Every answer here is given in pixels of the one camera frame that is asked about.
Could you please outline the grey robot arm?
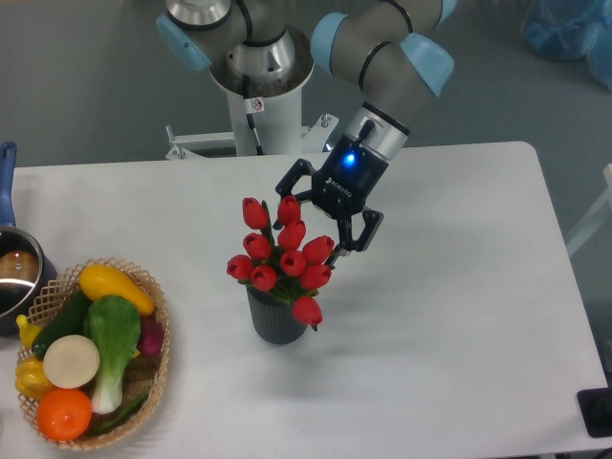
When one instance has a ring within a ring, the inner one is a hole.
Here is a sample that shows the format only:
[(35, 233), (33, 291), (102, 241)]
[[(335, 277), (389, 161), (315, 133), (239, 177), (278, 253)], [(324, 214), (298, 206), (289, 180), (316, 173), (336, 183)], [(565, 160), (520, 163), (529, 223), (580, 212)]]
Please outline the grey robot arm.
[(350, 17), (330, 13), (311, 35), (292, 26), (282, 1), (169, 1), (157, 18), (167, 48), (187, 68), (209, 70), (225, 91), (240, 156), (301, 155), (301, 90), (320, 68), (364, 100), (320, 168), (298, 159), (276, 186), (333, 219), (334, 257), (369, 246), (383, 215), (366, 200), (454, 69), (427, 37), (451, 1), (380, 1)]

